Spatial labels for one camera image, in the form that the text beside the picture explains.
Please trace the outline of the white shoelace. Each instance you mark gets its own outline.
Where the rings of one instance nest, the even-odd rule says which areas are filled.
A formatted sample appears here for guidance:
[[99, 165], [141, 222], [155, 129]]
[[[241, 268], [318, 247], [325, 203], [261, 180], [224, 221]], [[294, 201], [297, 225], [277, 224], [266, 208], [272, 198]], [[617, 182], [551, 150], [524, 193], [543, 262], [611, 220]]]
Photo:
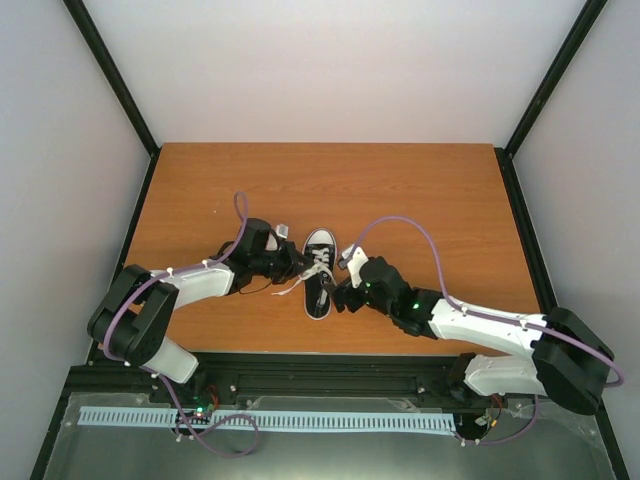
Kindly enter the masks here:
[[303, 284], [304, 310], [312, 320], [322, 320], [331, 311], [330, 296], [324, 290], [326, 283], [334, 283], [333, 267], [336, 259], [336, 250], [328, 244], [313, 244], [307, 248], [313, 259], [313, 266], [299, 274], [292, 286], [285, 290], [275, 292], [274, 296], [284, 296]]

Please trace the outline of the black white canvas sneaker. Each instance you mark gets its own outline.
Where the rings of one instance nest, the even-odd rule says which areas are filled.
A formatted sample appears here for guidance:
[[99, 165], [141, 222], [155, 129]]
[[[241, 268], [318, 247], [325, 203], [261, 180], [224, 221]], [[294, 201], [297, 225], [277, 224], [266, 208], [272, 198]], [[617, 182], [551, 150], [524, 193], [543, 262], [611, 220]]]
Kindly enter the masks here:
[[325, 286], [334, 282], [336, 250], [335, 237], [325, 228], [312, 231], [303, 245], [303, 254], [324, 266], [304, 281], [304, 308], [312, 320], [323, 320], [331, 311], [331, 300]]

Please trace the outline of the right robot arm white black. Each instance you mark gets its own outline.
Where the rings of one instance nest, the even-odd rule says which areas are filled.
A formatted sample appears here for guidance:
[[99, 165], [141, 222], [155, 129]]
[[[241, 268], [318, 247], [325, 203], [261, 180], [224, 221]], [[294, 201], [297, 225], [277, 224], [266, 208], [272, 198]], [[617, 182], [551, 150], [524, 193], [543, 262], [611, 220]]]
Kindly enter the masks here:
[[411, 286], [384, 258], [362, 250], [339, 267], [348, 276], [330, 289], [338, 311], [368, 307], [407, 335], [498, 351], [463, 360], [458, 382], [473, 393], [545, 396], [581, 415], [598, 410], [614, 356], [574, 312], [555, 307], [548, 314], [517, 314], [465, 303]]

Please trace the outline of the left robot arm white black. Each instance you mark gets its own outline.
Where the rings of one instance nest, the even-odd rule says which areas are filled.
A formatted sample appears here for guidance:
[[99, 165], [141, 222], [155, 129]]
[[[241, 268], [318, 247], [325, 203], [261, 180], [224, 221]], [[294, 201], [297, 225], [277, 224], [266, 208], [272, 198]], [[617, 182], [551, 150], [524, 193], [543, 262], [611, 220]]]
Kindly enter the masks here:
[[281, 285], [313, 266], [286, 237], [288, 227], [248, 218], [216, 255], [177, 269], [125, 267], [91, 316], [87, 332], [105, 356], [173, 381], [186, 402], [201, 400], [208, 378], [199, 361], [167, 336], [175, 310], [240, 292], [255, 276]]

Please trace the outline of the small circuit board with led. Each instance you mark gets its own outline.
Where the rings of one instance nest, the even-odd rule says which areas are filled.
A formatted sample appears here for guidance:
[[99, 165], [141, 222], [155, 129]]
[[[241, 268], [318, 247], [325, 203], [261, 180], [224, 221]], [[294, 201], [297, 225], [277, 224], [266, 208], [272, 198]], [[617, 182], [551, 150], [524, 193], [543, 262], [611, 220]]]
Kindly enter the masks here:
[[205, 392], [195, 399], [192, 415], [195, 418], [209, 418], [219, 408], [219, 398], [215, 392]]

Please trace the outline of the right black frame post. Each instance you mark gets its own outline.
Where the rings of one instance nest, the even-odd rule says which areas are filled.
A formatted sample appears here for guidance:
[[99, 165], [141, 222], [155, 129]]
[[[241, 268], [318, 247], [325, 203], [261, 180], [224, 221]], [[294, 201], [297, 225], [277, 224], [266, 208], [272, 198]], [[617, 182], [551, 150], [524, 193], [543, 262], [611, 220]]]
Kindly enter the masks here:
[[504, 147], [505, 156], [509, 161], [513, 161], [516, 157], [517, 152], [524, 144], [545, 105], [562, 80], [565, 72], [577, 55], [607, 3], [607, 0], [587, 0], [584, 2]]

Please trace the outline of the black frame post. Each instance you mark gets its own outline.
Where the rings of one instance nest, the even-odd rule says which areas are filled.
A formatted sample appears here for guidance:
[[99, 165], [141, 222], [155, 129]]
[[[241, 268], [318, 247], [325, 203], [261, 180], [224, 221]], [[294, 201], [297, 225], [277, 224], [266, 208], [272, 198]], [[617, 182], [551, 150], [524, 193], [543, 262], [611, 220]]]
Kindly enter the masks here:
[[144, 150], [149, 156], [157, 155], [160, 147], [85, 3], [81, 0], [63, 0], [63, 4], [120, 103]]
[[607, 3], [607, 0], [587, 0], [584, 2], [504, 147], [505, 156], [509, 161], [513, 161], [516, 157], [517, 152], [524, 144], [545, 105], [562, 80], [565, 72], [577, 55]]

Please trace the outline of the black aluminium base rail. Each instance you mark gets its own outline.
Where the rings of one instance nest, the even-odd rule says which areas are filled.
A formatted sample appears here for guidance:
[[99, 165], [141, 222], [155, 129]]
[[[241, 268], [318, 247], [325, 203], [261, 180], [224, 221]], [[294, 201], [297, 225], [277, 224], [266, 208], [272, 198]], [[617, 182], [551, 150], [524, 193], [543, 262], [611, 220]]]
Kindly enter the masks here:
[[[600, 405], [608, 373], [605, 366], [586, 355], [566, 355], [543, 347], [542, 367], [533, 380], [543, 383], [542, 392], [558, 405], [575, 413], [591, 415]], [[340, 355], [271, 355], [204, 353], [200, 366], [185, 385], [173, 384], [187, 407], [209, 405], [214, 398], [223, 406], [246, 408], [248, 400], [262, 396], [361, 397], [408, 399], [418, 407], [470, 412], [491, 406], [492, 394], [531, 396], [529, 387], [516, 380], [498, 380], [488, 393], [475, 393], [464, 383], [465, 370], [474, 355], [460, 357], [389, 357]], [[482, 360], [478, 355], [474, 360]], [[170, 403], [167, 388], [133, 367], [104, 357], [91, 365], [72, 367], [63, 395], [71, 393], [145, 393], [155, 403]]]

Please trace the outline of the left black frame post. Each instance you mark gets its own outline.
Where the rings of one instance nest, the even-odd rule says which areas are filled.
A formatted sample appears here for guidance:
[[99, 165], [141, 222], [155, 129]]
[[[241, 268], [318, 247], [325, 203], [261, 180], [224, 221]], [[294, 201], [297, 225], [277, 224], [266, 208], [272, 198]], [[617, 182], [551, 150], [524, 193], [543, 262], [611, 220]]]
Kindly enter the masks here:
[[160, 147], [85, 3], [81, 0], [63, 0], [63, 4], [120, 103], [144, 150], [149, 156], [157, 155]]

